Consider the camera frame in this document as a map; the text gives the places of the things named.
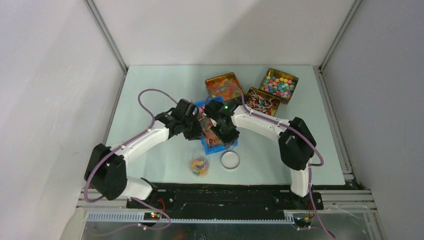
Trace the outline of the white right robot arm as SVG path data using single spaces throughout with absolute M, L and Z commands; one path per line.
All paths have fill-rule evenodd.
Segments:
M 290 169 L 291 204 L 297 209 L 310 204 L 312 184 L 308 167 L 317 143 L 301 118 L 275 118 L 244 106 L 237 98 L 226 103 L 210 100 L 203 112 L 216 123 L 211 130 L 226 147 L 238 140 L 239 128 L 277 142 L 281 161 Z

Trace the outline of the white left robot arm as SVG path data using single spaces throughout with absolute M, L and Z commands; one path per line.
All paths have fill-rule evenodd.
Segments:
M 142 177 L 128 176 L 127 168 L 146 151 L 174 136 L 183 134 L 189 141 L 199 139 L 203 131 L 198 115 L 199 108 L 194 103 L 181 99 L 176 107 L 156 115 L 151 126 L 126 142 L 116 147 L 96 145 L 84 174 L 86 187 L 93 187 L 109 201 L 137 198 L 145 208 L 153 208 L 158 202 L 156 187 Z

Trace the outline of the blue plastic candy bin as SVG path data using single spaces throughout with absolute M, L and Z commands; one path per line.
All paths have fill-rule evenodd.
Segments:
M 222 141 L 215 135 L 211 130 L 213 127 L 212 120 L 207 118 L 203 113 L 205 107 L 205 100 L 200 100 L 194 103 L 199 108 L 199 122 L 203 130 L 203 134 L 200 136 L 200 142 L 204 148 L 206 155 L 219 153 L 226 150 L 231 150 L 234 147 L 238 146 L 238 141 L 236 140 L 228 148 L 222 143 Z

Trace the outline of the clear plastic jar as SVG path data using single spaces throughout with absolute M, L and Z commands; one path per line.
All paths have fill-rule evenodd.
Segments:
M 205 177 L 209 173 L 210 159 L 205 155 L 195 153 L 190 162 L 189 169 L 191 173 L 197 177 Z

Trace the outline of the white jar lid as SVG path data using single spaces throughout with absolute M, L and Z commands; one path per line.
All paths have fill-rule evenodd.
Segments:
M 225 169 L 236 169 L 240 165 L 240 157 L 234 151 L 227 151 L 221 156 L 221 164 Z

